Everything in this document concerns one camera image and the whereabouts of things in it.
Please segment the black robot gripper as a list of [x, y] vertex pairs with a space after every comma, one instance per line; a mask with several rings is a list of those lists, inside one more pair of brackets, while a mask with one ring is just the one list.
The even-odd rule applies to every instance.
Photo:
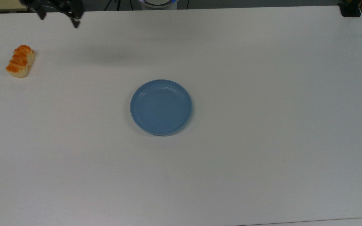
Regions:
[[74, 28], [80, 25], [80, 19], [85, 12], [81, 0], [22, 0], [21, 4], [35, 12], [41, 20], [46, 17], [45, 7], [56, 9], [70, 18]]

